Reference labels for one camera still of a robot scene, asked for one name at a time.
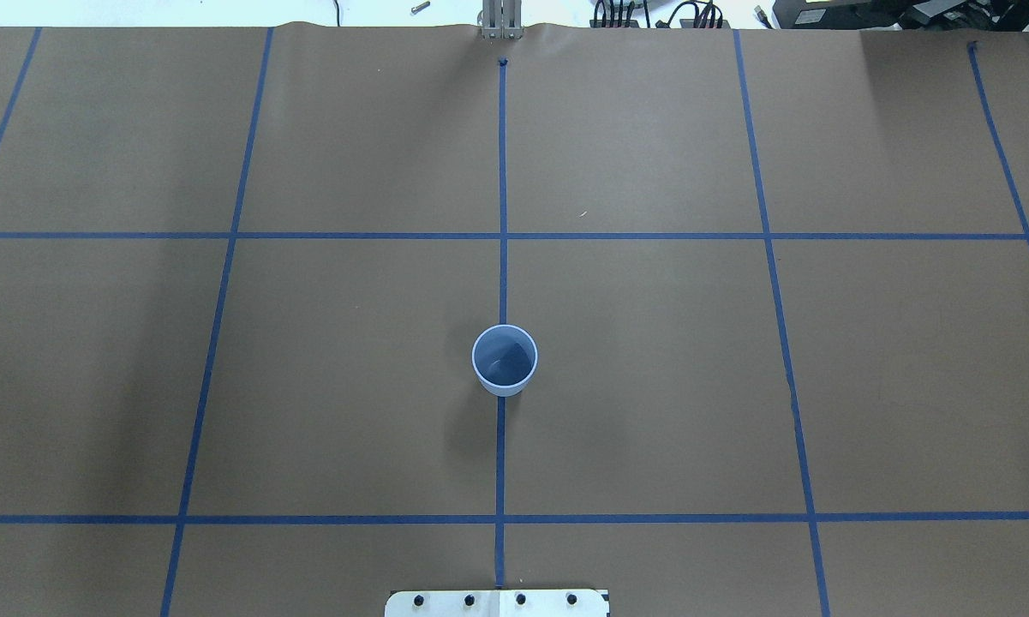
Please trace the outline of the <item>blue plastic cup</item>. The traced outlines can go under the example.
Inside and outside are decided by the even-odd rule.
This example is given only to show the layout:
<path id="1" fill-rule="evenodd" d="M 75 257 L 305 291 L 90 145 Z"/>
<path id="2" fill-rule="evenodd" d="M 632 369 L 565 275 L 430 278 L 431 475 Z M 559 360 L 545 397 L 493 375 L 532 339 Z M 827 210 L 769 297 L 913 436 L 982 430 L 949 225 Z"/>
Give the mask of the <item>blue plastic cup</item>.
<path id="1" fill-rule="evenodd" d="M 484 390 L 499 398 L 509 398 L 533 379 L 539 351 L 536 340 L 525 329 L 498 324 L 480 332 L 470 360 Z"/>

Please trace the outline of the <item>aluminium frame post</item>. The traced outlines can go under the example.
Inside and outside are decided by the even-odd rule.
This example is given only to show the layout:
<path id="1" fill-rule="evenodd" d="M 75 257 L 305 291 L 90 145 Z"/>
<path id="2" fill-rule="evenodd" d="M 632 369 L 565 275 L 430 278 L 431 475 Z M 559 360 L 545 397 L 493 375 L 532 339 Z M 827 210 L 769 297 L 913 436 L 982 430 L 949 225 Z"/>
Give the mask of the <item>aluminium frame post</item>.
<path id="1" fill-rule="evenodd" d="M 521 0 L 484 0 L 480 36 L 485 40 L 517 40 L 524 35 Z"/>

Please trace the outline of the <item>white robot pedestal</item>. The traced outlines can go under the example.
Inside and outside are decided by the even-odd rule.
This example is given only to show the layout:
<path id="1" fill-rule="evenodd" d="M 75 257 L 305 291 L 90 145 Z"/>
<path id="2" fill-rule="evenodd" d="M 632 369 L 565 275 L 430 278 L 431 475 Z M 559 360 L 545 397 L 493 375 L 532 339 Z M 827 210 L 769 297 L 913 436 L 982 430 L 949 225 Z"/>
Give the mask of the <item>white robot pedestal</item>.
<path id="1" fill-rule="evenodd" d="M 385 616 L 609 616 L 606 590 L 401 590 Z"/>

